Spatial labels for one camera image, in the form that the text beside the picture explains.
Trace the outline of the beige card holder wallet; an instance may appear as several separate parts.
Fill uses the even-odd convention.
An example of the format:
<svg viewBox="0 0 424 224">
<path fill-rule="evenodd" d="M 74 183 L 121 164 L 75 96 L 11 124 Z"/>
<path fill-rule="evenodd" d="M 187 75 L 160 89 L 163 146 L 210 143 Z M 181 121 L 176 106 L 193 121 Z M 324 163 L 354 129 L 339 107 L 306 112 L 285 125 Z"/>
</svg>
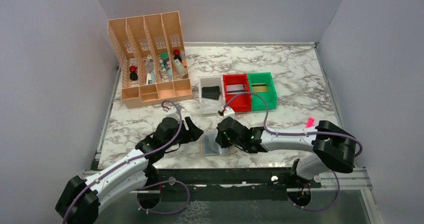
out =
<svg viewBox="0 0 424 224">
<path fill-rule="evenodd" d="M 236 153 L 234 146 L 221 148 L 216 142 L 217 130 L 210 130 L 205 132 L 199 139 L 200 155 L 203 157 L 208 156 L 223 156 Z"/>
</svg>

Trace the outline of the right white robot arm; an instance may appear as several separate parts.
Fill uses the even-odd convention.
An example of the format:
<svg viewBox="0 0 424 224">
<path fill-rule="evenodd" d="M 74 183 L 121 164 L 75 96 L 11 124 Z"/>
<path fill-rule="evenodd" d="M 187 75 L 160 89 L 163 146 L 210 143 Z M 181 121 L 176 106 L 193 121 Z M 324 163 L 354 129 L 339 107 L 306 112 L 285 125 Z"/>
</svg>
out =
<svg viewBox="0 0 424 224">
<path fill-rule="evenodd" d="M 354 159 L 363 151 L 363 145 L 353 135 L 330 121 L 294 130 L 267 127 L 248 128 L 232 117 L 217 125 L 215 142 L 220 148 L 234 146 L 243 152 L 256 154 L 277 150 L 309 152 L 309 156 L 296 159 L 289 173 L 289 182 L 301 187 L 323 172 L 351 173 Z"/>
</svg>

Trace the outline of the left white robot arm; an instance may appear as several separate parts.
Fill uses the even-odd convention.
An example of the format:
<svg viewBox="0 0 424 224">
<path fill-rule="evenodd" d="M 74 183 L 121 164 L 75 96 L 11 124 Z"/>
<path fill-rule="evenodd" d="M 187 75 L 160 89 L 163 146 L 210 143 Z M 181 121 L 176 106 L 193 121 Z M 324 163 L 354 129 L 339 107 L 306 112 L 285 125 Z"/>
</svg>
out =
<svg viewBox="0 0 424 224">
<path fill-rule="evenodd" d="M 197 141 L 203 130 L 189 117 L 165 117 L 155 132 L 139 141 L 123 159 L 85 179 L 78 175 L 66 184 L 56 206 L 63 223 L 94 223 L 108 205 L 136 189 L 161 188 L 153 164 L 168 148 Z"/>
</svg>

